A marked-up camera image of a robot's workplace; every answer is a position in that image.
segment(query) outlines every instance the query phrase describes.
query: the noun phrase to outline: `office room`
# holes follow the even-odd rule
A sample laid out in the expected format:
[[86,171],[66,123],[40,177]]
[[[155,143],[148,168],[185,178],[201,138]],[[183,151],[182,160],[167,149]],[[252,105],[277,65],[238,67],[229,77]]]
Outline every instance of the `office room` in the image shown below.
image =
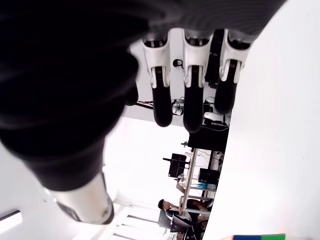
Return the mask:
[[[153,140],[150,140],[150,133],[152,133]],[[203,222],[203,226],[206,226],[206,220],[209,218],[209,211],[204,211],[205,214],[191,213],[191,215],[199,216],[199,221],[195,221],[197,217],[194,218],[193,216],[191,219],[187,212],[186,218],[184,216],[186,214],[179,214],[177,209],[174,213],[174,215],[178,216],[177,221],[180,221],[179,218],[183,219],[183,227],[178,228],[181,224],[172,224],[173,216],[167,216],[164,210],[162,210],[163,213],[161,214],[161,210],[159,209],[159,202],[162,199],[175,206],[179,204],[182,205],[180,199],[182,196],[187,196],[184,194],[184,191],[188,183],[187,178],[190,170],[188,169],[189,164],[183,166],[181,163],[189,163],[194,154],[196,155],[194,158],[195,162],[193,165],[191,164],[190,167],[190,169],[194,171],[191,173],[192,177],[189,179],[189,187],[193,187],[194,189],[189,189],[188,196],[190,199],[194,197],[197,198],[194,199],[195,201],[203,202],[201,205],[204,207],[208,205],[207,203],[210,203],[209,207],[212,208],[212,199],[214,199],[217,190],[217,182],[215,182],[217,181],[217,176],[211,176],[215,185],[211,184],[210,187],[207,187],[206,183],[199,182],[197,178],[199,177],[200,169],[208,169],[209,162],[212,169],[218,170],[219,160],[221,163],[220,166],[222,166],[223,153],[206,149],[192,149],[185,143],[188,140],[189,133],[184,127],[171,125],[167,128],[159,128],[155,122],[127,117],[119,121],[107,139],[107,144],[104,149],[104,173],[108,192],[116,196],[114,203],[133,208],[134,214],[137,214],[136,217],[154,223],[154,233],[158,234],[156,234],[153,239],[180,239],[179,236],[182,238],[183,233],[187,230],[187,228],[184,227],[185,223],[183,223],[183,220],[189,224],[194,220],[193,224],[195,228],[200,225],[198,222]],[[181,157],[179,170],[177,169],[175,159],[171,160],[172,163],[168,160],[172,158],[173,154],[175,154],[174,158],[176,159]],[[200,178],[205,182],[208,179],[207,177]],[[143,224],[149,226],[150,223],[148,224],[148,222],[140,220],[139,224],[141,225],[141,230],[134,229],[134,227],[138,228],[138,226],[129,223],[128,225],[120,225],[114,234],[116,237],[147,239],[148,233],[150,231],[152,233],[152,230],[145,229]],[[201,235],[201,231],[205,230],[205,228],[200,228],[199,236]]]
[[0,3],[0,240],[320,240],[318,1],[38,2]]

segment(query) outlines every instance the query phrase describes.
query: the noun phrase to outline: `black box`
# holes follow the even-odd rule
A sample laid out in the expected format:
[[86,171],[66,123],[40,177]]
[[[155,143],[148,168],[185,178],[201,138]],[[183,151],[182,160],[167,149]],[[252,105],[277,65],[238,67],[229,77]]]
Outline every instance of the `black box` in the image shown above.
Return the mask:
[[200,183],[217,185],[219,177],[220,177],[220,172],[217,170],[200,168],[198,181]]

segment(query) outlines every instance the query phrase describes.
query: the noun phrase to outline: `table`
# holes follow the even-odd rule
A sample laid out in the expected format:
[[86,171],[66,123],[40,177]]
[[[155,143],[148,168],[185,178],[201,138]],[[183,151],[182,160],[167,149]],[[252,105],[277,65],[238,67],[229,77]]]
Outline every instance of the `table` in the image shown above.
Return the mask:
[[190,189],[196,189],[196,190],[202,190],[202,191],[212,191],[212,192],[214,191],[213,189],[210,189],[210,188],[200,188],[200,187],[191,186],[192,180],[196,180],[195,178],[193,178],[193,175],[194,175],[194,170],[195,170],[195,165],[196,165],[197,153],[198,153],[198,149],[194,148],[193,154],[192,154],[192,157],[191,157],[191,160],[189,163],[189,170],[188,170],[188,173],[186,176],[186,186],[185,186],[185,191],[184,191],[183,201],[182,201],[182,211],[189,212],[189,213],[210,215],[210,211],[202,211],[202,210],[195,210],[195,209],[187,208],[188,198],[199,199],[199,200],[210,200],[211,199],[211,198],[203,197],[203,196],[189,195]]
[[319,9],[288,1],[252,46],[203,240],[320,239]]

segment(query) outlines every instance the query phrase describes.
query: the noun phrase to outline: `robotic hand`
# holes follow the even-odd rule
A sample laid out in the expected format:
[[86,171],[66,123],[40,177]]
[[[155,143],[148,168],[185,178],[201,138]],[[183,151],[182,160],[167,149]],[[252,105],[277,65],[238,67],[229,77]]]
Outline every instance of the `robotic hand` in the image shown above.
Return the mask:
[[203,117],[210,42],[224,30],[214,107],[231,111],[254,40],[285,0],[4,0],[0,2],[0,140],[76,221],[108,224],[105,136],[138,100],[143,39],[156,122],[172,120],[169,34],[184,29],[184,125]]

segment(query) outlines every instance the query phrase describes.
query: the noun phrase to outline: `seated person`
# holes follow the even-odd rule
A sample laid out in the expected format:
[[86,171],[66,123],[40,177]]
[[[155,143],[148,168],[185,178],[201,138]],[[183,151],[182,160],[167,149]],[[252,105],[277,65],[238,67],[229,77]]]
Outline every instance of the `seated person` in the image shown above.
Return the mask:
[[[165,201],[164,199],[161,199],[158,203],[158,208],[165,210],[165,214],[169,218],[172,218],[173,215],[181,216],[183,214],[182,212],[183,197],[184,196],[180,197],[179,206],[176,206],[168,201]],[[186,208],[194,209],[194,210],[211,211],[213,203],[214,203],[214,199],[211,199],[205,202],[195,200],[195,199],[188,199],[186,202]],[[189,214],[191,216],[192,222],[197,223],[199,213],[189,212]]]

